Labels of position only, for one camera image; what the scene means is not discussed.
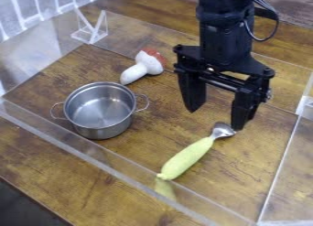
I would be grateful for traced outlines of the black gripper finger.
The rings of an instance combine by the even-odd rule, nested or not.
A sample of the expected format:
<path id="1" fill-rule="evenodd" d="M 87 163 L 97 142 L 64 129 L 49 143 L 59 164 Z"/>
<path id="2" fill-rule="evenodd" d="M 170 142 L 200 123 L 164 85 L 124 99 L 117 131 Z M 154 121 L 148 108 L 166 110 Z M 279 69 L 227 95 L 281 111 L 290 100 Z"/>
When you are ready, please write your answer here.
<path id="1" fill-rule="evenodd" d="M 231 107 L 231 127 L 235 131 L 243 129 L 244 124 L 253 119 L 259 106 L 257 94 L 250 90 L 238 90 L 234 94 Z"/>

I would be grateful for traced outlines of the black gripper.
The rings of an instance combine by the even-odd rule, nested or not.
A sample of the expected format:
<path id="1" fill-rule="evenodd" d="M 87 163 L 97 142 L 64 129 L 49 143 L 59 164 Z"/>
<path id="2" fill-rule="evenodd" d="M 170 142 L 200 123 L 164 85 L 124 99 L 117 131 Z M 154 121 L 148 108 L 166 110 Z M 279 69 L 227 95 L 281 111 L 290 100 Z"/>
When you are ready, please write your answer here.
<path id="1" fill-rule="evenodd" d="M 199 44 L 174 47 L 178 86 L 191 113 L 206 102 L 206 83 L 199 79 L 206 69 L 212 69 L 215 81 L 228 87 L 236 80 L 222 77 L 223 71 L 247 75 L 242 86 L 267 93 L 274 72 L 250 56 L 250 50 L 251 42 L 258 40 L 253 34 L 254 17 L 275 19 L 277 11 L 263 0 L 198 0 L 195 16 Z"/>

